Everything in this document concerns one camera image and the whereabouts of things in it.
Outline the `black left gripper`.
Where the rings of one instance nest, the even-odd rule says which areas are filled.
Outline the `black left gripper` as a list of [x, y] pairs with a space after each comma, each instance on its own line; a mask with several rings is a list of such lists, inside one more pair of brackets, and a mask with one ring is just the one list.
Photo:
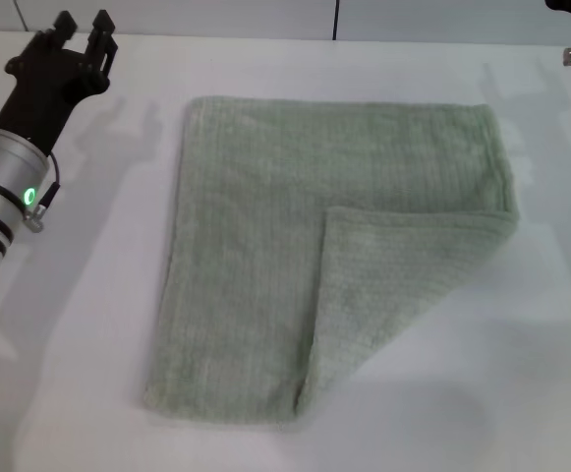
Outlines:
[[8, 61], [5, 72], [16, 85], [0, 111], [0, 129], [30, 141], [43, 153], [56, 145], [74, 108], [106, 92], [118, 44], [106, 10], [92, 22], [83, 52], [64, 48], [78, 26], [60, 12], [53, 28], [37, 33], [24, 51]]

